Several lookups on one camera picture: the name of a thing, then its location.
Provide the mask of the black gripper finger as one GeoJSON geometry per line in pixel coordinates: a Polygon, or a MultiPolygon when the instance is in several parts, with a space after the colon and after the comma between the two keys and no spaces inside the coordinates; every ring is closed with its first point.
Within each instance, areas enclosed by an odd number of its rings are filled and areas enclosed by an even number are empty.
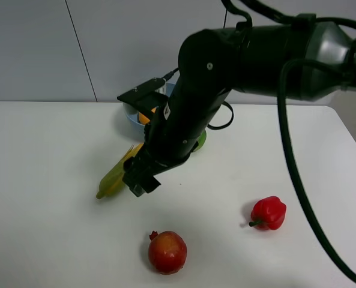
{"type": "Polygon", "coordinates": [[[140,184],[131,184],[129,189],[136,197],[140,197],[145,192],[140,184]]]}

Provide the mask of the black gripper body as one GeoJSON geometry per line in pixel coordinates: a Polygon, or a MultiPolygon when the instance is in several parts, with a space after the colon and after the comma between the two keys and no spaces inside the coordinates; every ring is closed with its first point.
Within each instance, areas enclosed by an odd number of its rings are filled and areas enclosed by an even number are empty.
{"type": "Polygon", "coordinates": [[[155,175],[184,164],[207,124],[205,119],[153,122],[139,152],[124,163],[124,183],[128,188],[140,184],[145,192],[154,191],[160,186],[155,175]]]}

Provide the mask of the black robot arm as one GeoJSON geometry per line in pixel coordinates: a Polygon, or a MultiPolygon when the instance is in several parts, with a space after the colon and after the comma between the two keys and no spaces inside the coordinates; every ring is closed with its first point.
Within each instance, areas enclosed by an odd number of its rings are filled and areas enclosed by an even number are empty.
{"type": "Polygon", "coordinates": [[[287,96],[315,101],[338,89],[356,89],[356,39],[344,27],[356,21],[301,14],[286,24],[204,29],[190,35],[178,54],[179,78],[170,95],[158,93],[155,77],[119,100],[150,118],[140,151],[124,163],[124,183],[136,196],[154,191],[156,175],[185,163],[204,129],[231,91],[276,96],[280,73],[287,96]]]}

